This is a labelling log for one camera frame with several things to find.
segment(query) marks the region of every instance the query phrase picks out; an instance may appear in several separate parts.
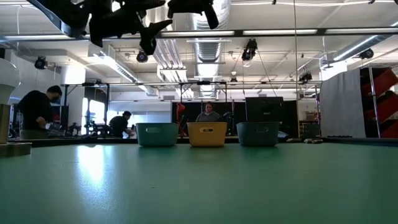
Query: plastic bin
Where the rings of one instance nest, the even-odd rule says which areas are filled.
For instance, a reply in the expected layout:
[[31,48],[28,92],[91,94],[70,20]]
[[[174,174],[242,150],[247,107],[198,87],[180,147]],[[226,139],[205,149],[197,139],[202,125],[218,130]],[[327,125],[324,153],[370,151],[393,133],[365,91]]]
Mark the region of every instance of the plastic bin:
[[278,143],[279,122],[243,122],[236,126],[242,146],[275,146]]
[[226,123],[188,123],[189,143],[193,147],[222,147],[225,142]]
[[175,123],[137,123],[138,144],[144,147],[169,147],[177,143],[178,125]]

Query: white lamp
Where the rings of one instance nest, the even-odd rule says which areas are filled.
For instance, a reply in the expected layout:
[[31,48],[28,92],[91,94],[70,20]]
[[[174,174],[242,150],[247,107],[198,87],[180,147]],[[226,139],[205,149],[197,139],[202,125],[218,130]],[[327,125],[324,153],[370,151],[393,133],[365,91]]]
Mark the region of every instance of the white lamp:
[[8,104],[11,93],[21,84],[21,74],[11,62],[0,58],[0,105]]

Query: woman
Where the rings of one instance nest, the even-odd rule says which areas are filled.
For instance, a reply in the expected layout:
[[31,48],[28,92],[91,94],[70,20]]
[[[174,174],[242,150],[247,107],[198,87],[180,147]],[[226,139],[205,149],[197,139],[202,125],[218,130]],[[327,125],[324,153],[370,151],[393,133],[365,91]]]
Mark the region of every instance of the woman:
[[213,111],[213,105],[207,102],[205,105],[205,112],[199,114],[197,122],[217,122],[221,116]]

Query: teal bin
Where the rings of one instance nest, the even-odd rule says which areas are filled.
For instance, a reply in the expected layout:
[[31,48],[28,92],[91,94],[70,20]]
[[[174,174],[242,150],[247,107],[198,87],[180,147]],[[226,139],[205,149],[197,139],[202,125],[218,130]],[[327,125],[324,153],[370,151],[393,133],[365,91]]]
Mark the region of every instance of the teal bin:
[[175,123],[137,123],[138,144],[144,147],[169,147],[177,143],[178,125]]
[[279,122],[243,122],[236,125],[242,146],[275,146]]

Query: yellow bin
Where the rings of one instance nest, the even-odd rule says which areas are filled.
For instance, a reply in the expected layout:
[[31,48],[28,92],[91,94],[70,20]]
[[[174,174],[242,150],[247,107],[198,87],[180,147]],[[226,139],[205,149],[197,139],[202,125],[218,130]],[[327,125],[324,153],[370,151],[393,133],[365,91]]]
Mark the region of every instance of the yellow bin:
[[224,146],[225,122],[195,122],[188,123],[189,143],[193,147]]

